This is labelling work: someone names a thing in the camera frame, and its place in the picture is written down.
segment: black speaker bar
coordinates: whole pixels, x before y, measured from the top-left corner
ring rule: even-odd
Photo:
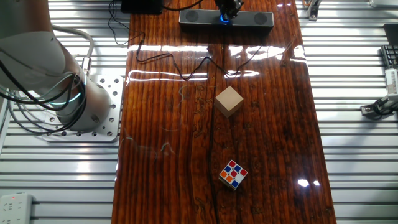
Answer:
[[[272,12],[241,11],[230,21],[224,21],[218,10],[187,9],[180,11],[180,26],[183,30],[197,28],[256,29],[270,32],[274,27]]]

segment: orange sticker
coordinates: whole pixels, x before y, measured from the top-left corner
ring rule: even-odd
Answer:
[[[221,175],[223,178],[225,178],[226,175],[227,175],[227,173],[226,173],[225,171],[222,171],[220,175]]]
[[[226,178],[226,181],[228,181],[229,183],[231,183],[232,182],[232,177],[231,176],[227,176],[227,178]]]

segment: black device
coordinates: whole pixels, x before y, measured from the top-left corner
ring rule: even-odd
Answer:
[[[131,14],[161,14],[163,0],[122,0],[121,11]]]
[[[385,24],[383,28],[386,32],[388,43],[398,45],[398,24]]]
[[[381,54],[383,55],[386,68],[393,68],[394,61],[397,64],[398,44],[381,46]]]
[[[187,9],[180,11],[179,23],[183,30],[254,29],[268,34],[274,27],[274,14],[240,11],[239,16],[226,21],[218,10]]]

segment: wood grain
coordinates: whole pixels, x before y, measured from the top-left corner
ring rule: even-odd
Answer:
[[[295,2],[252,0],[242,10],[273,12],[269,36],[182,33],[178,12],[131,16],[147,36],[140,59],[170,52],[184,74],[205,56],[235,70],[264,46],[236,76],[207,62],[185,82],[170,57],[137,62],[131,41],[113,224],[336,223]],[[225,118],[213,101],[228,86],[244,104]],[[235,192],[218,180],[231,159],[249,172]]]

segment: electrical outlet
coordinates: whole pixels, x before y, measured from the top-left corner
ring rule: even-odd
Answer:
[[[0,224],[29,224],[32,196],[26,193],[0,198]]]

